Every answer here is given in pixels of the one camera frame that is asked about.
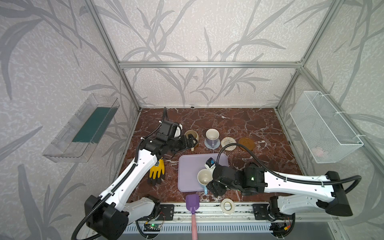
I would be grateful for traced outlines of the beige ceramic mug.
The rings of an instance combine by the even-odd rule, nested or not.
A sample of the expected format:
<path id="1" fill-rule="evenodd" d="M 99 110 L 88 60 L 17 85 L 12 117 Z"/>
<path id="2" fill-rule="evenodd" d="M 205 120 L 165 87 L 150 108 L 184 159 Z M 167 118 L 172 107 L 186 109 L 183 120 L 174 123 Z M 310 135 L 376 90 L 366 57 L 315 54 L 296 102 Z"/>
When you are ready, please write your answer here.
<path id="1" fill-rule="evenodd" d="M 186 139 L 188 141 L 188 144 L 193 144 L 193 147 L 190 147 L 190 150 L 192 152 L 195 151 L 195 148 L 199 145 L 199 135 L 194 130 L 188 130 L 185 132 Z"/>

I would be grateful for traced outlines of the amber round coaster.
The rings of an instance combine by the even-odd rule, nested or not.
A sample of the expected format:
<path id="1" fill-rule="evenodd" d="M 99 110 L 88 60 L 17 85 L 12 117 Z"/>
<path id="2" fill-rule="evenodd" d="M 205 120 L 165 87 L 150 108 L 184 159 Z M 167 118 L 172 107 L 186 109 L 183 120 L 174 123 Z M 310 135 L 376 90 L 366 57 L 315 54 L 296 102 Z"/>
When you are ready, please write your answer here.
<path id="1" fill-rule="evenodd" d="M 246 147 L 250 151 L 253 151 L 255 148 L 255 142 L 250 138 L 240 138 L 239 144 Z"/>

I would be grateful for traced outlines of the grey blue woven coaster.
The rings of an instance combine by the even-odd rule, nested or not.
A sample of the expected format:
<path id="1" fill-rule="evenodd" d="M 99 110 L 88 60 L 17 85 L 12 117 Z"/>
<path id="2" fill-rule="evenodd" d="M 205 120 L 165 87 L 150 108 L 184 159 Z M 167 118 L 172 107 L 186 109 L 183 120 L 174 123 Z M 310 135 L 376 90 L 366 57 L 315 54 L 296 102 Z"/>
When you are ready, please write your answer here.
<path id="1" fill-rule="evenodd" d="M 215 150 L 221 145 L 220 139 L 210 140 L 208 138 L 205 139 L 205 146 L 210 150 Z"/>

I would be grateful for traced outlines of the white mug blue handle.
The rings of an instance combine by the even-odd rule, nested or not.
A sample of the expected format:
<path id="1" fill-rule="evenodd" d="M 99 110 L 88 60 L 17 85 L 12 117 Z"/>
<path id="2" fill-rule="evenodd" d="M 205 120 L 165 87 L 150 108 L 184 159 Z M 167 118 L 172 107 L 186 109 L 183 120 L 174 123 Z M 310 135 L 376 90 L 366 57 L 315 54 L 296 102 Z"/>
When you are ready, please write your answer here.
<path id="1" fill-rule="evenodd" d="M 204 188 L 205 195 L 207 195 L 207 185 L 213 180 L 213 173 L 208 169 L 200 170 L 197 175 L 197 179 L 199 184 Z"/>

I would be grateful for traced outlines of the white patterned woven coaster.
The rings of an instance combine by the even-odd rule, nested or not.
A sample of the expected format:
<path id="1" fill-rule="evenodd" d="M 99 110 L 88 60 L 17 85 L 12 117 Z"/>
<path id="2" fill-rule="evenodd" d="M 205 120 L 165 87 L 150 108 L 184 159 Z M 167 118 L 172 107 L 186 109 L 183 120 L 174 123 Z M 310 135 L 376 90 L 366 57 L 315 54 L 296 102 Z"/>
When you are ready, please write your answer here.
<path id="1" fill-rule="evenodd" d="M 225 137 L 221 140 L 221 146 L 226 151 L 233 151 L 237 146 L 233 145 L 236 143 L 236 140 L 231 137 Z"/>

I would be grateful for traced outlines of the white mug purple handle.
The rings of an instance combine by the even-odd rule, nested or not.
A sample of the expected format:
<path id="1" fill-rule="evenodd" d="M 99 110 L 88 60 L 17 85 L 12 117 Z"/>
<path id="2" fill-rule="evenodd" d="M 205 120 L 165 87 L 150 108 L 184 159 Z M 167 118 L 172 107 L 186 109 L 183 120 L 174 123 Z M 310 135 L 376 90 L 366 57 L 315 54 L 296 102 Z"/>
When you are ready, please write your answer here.
<path id="1" fill-rule="evenodd" d="M 210 140 L 216 140 L 216 139 L 219 139 L 219 137 L 220 137 L 220 133 L 216 129 L 209 129 L 206 132 L 206 138 Z"/>

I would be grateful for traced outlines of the white speckled mug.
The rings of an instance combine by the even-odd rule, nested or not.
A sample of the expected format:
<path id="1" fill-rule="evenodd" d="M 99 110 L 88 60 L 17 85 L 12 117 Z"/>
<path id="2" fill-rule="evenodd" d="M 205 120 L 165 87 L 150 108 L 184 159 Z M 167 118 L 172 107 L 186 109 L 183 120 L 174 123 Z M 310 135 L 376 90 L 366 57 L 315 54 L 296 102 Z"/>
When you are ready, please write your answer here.
<path id="1" fill-rule="evenodd" d="M 175 132 L 174 137 L 175 138 L 180 137 L 182 134 L 182 131 L 183 131 L 183 126 L 181 124 L 176 124 L 176 132 Z"/>

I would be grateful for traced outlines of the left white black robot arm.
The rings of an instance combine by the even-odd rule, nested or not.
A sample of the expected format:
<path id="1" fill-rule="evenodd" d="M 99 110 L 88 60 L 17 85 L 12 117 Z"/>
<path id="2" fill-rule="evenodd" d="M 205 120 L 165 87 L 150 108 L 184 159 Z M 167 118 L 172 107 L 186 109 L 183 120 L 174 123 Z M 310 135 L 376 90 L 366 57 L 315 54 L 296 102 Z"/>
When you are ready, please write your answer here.
<path id="1" fill-rule="evenodd" d="M 85 202 L 85 217 L 76 226 L 71 238 L 76 240 L 83 226 L 94 230 L 92 240 L 104 237 L 117 240 L 126 227 L 140 218 L 152 214 L 155 201 L 144 198 L 133 203 L 133 210 L 124 211 L 127 200 L 146 173 L 168 153 L 195 148 L 198 140 L 191 134 L 185 136 L 178 123 L 163 120 L 148 136 L 141 139 L 135 157 L 122 174 L 99 196 L 91 195 Z"/>

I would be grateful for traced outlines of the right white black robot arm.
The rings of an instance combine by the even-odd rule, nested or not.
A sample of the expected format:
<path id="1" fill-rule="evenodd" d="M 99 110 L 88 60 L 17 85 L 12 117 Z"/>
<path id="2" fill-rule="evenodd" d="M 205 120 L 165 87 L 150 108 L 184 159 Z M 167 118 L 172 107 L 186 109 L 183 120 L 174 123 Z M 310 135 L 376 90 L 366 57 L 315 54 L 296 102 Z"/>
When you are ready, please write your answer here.
<path id="1" fill-rule="evenodd" d="M 270 199 L 269 214 L 294 215 L 297 212 L 323 209 L 332 216 L 353 215 L 347 194 L 361 181 L 361 176 L 341 179 L 334 171 L 322 176 L 299 176 L 269 171 L 252 163 L 242 171 L 220 165 L 210 158 L 205 167 L 212 180 L 207 189 L 215 197 L 223 196 L 228 190 L 239 191 L 243 196 L 264 193 L 283 193 L 283 197 Z"/>

